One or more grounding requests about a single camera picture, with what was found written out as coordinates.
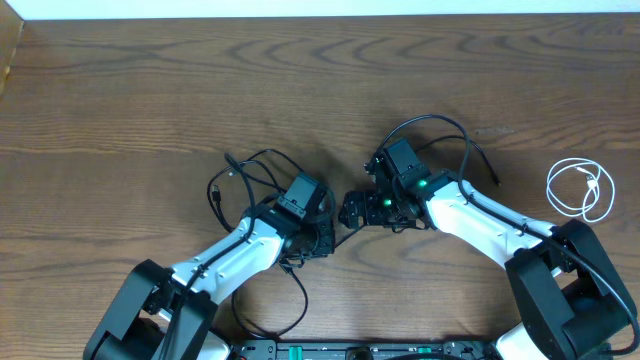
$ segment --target white backdrop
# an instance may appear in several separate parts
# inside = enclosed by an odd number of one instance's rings
[[[7,0],[25,20],[640,12],[640,0]]]

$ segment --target wooden table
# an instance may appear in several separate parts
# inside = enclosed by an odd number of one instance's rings
[[[0,102],[2,357],[78,358],[134,265],[222,238],[205,185],[223,152],[280,149],[340,201],[370,186],[362,164],[382,137],[422,113],[459,120],[503,186],[475,155],[470,181],[533,217],[566,221],[544,193],[555,161],[603,164],[618,196],[594,229],[640,301],[639,45],[637,15],[28,22]],[[450,142],[425,159],[457,168],[461,154]],[[269,163],[285,184],[295,174]],[[574,180],[559,195],[581,199]],[[237,219],[242,182],[219,185]],[[496,338],[519,322],[504,271],[442,233],[368,228],[298,274],[311,304],[287,339]],[[278,269],[240,295],[268,329],[302,309]],[[237,332],[228,304],[216,325]]]

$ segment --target white cable connector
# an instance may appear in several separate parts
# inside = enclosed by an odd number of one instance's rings
[[[565,162],[573,162],[573,163],[570,164],[570,165],[564,166],[562,169],[560,169],[560,170],[558,170],[557,172],[554,173],[553,170],[558,165],[560,165],[562,163],[565,163]],[[593,166],[598,171],[594,175],[591,171],[583,168],[582,166]],[[558,199],[558,197],[551,190],[551,183],[553,182],[553,179],[555,179],[563,171],[568,170],[568,169],[575,169],[575,170],[577,170],[577,171],[579,171],[579,172],[581,172],[581,173],[586,175],[586,178],[587,178],[587,192],[584,195],[584,199],[582,200],[582,207],[572,207],[572,206],[569,206],[569,205],[563,203],[560,199]],[[607,176],[607,178],[609,178],[609,182],[611,183],[611,202],[609,203],[609,208],[607,209],[607,211],[602,216],[600,216],[597,219],[589,219],[589,218],[587,218],[587,213],[591,209],[593,209],[593,207],[596,206],[596,204],[598,203],[598,200],[600,200],[600,185],[598,184],[598,180],[600,179],[601,173],[604,173]],[[590,204],[587,205],[587,200],[589,200],[589,197],[591,196],[591,194],[593,194],[593,201]],[[553,164],[551,169],[549,169],[549,174],[547,175],[547,199],[549,200],[549,203],[556,210],[558,210],[558,212],[560,212],[564,216],[569,216],[569,217],[582,216],[584,221],[590,222],[590,223],[600,221],[600,220],[604,219],[605,216],[609,215],[609,212],[611,212],[611,208],[613,207],[613,200],[614,200],[615,196],[616,196],[616,187],[615,187],[615,184],[613,183],[613,179],[611,178],[609,173],[602,166],[600,166],[600,164],[598,164],[595,161],[592,161],[592,160],[589,160],[589,159],[583,159],[583,158],[567,158],[567,159],[560,160],[557,163]],[[568,210],[568,211],[571,211],[573,213],[567,213],[567,212],[563,211],[562,209],[560,209],[559,206],[562,207],[564,210]]]

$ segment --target coiled white cable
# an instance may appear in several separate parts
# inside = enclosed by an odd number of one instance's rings
[[[554,173],[554,169],[558,165],[567,163],[567,162],[569,163],[569,165],[565,165],[563,168],[561,168],[560,170]],[[596,167],[598,171],[594,175],[591,171],[585,169],[583,166],[584,167],[593,166],[593,167]],[[566,171],[569,169],[575,169],[576,171],[579,171],[585,174],[587,177],[588,189],[586,194],[584,194],[584,199],[582,200],[582,207],[572,207],[565,204],[560,199],[558,199],[558,197],[551,190],[551,183],[553,182],[553,179],[555,179],[563,171]],[[604,173],[607,176],[607,178],[609,178],[609,182],[611,183],[611,202],[609,202],[609,208],[602,216],[600,216],[597,219],[589,219],[587,218],[587,213],[591,209],[593,209],[593,207],[596,206],[596,204],[598,203],[598,200],[600,200],[600,185],[598,184],[598,181],[600,180],[601,173]],[[589,200],[589,197],[591,196],[591,194],[593,194],[593,201],[587,205],[587,201]],[[598,222],[604,219],[605,216],[609,215],[609,212],[611,212],[611,208],[613,207],[613,200],[615,196],[616,196],[616,187],[615,187],[615,184],[613,183],[613,179],[611,178],[611,175],[609,175],[609,173],[602,166],[600,166],[600,164],[598,164],[593,160],[583,159],[583,158],[566,158],[558,161],[551,167],[551,169],[549,169],[549,174],[547,175],[547,199],[549,200],[549,203],[564,216],[568,216],[568,217],[582,216],[582,218],[586,222],[590,222],[590,223]],[[571,213],[565,212],[560,207],[562,207],[564,210],[570,211]]]

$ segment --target wooden tabletop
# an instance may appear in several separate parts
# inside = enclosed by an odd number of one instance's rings
[[[423,113],[461,122],[503,186],[475,155],[469,180],[536,218],[567,220],[545,197],[554,162],[601,163],[617,197],[594,230],[640,301],[639,46],[637,15],[28,22],[0,101],[2,357],[78,358],[133,266],[225,236],[205,197],[224,152],[282,150],[341,203],[371,186],[362,164],[384,135]],[[432,121],[403,134],[455,133]],[[456,169],[462,150],[425,161]],[[295,175],[267,161],[282,183]],[[572,179],[557,192],[577,202]],[[219,185],[235,221],[244,186]],[[443,233],[367,228],[297,273],[310,307],[287,339],[492,339],[519,322],[504,271]],[[275,268],[240,298],[272,330],[303,305]],[[219,315],[238,334],[227,303]]]

